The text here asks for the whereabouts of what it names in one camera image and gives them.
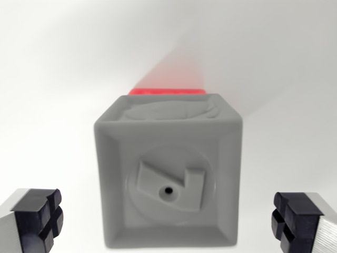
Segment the black-padded silver gripper left finger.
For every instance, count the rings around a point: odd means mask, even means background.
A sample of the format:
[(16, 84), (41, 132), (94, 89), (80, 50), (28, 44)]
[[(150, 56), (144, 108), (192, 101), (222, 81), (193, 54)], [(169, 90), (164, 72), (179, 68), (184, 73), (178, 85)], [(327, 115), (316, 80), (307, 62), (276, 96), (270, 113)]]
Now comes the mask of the black-padded silver gripper left finger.
[(1, 252), (50, 252), (63, 226), (58, 189), (15, 190), (1, 204)]

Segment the black-padded silver gripper right finger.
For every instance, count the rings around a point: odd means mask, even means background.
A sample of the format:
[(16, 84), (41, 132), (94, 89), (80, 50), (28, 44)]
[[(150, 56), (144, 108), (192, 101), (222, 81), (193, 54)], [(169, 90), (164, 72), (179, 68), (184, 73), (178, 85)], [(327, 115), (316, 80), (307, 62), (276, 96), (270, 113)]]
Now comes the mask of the black-padded silver gripper right finger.
[(336, 252), (336, 211), (315, 192), (277, 192), (271, 227), (283, 252)]

